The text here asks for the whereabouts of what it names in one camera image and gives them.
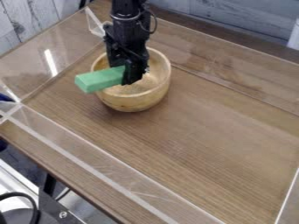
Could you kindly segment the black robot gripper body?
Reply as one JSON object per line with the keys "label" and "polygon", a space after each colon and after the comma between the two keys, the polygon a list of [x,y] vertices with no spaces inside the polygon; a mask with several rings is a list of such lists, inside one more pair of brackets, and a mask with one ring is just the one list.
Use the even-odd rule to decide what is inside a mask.
{"label": "black robot gripper body", "polygon": [[144,60],[148,66],[146,42],[150,39],[151,17],[111,18],[112,22],[104,25],[106,44],[116,44],[123,48],[126,60]]}

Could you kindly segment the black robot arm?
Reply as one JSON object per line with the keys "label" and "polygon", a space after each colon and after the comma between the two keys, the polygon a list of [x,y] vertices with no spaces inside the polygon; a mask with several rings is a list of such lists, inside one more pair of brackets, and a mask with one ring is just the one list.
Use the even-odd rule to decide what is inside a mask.
{"label": "black robot arm", "polygon": [[112,0],[110,16],[104,25],[107,58],[111,67],[124,67],[122,84],[131,85],[143,79],[148,68],[151,13],[146,0]]}

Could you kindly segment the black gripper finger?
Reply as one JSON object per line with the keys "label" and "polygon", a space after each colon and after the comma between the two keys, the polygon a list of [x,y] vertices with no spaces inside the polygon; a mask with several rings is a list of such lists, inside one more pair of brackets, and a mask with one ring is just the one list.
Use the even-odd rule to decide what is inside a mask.
{"label": "black gripper finger", "polygon": [[131,85],[143,79],[147,69],[147,62],[144,60],[126,60],[126,71],[123,74],[122,85]]}
{"label": "black gripper finger", "polygon": [[116,44],[107,44],[107,59],[111,67],[120,67],[126,64],[126,52]]}

